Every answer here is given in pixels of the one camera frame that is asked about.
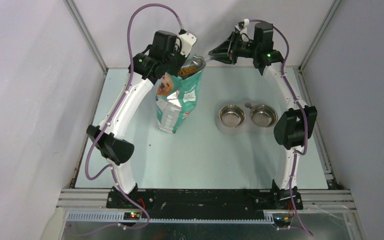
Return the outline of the green pet food bag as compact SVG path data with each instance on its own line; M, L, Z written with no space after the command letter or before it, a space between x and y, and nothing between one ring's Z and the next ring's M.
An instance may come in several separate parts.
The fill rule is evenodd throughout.
M182 67L196 67L198 72L188 78L165 73L156 92L158 128L166 133L176 133L195 109L206 65L202 56L194 55Z

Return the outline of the clear plastic scoop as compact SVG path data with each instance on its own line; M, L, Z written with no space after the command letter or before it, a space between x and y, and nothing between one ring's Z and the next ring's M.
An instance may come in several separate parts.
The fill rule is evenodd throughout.
M215 57L211 56L211 55L204 57L205 65L208 65L209 63L213 62L214 60L215 60Z

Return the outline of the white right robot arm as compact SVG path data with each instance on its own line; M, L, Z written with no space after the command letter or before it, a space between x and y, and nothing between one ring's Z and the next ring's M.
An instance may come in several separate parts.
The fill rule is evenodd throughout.
M270 201L276 209L297 210L300 208L297 166L300 156L307 153L318 112L315 106L307 105L288 80L285 71L288 56L274 49L274 32L280 30L272 23L244 19L224 42L209 51L209 56L228 65L236 64L238 58L250 58L254 68L277 90L282 115L274 125L274 138L282 151Z

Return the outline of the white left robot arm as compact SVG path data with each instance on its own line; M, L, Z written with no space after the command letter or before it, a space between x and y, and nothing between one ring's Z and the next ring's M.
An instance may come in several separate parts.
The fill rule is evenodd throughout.
M118 201L125 208L132 208L138 202L138 195L134 192L137 183L129 161L135 147L125 140L129 123L158 80L165 74L178 75L197 39L183 29L178 34L157 31L152 43L132 57L127 83L108 114L98 125L89 125L86 130L92 141L87 156L90 157L97 149L107 160L115 178L116 190L121 192Z

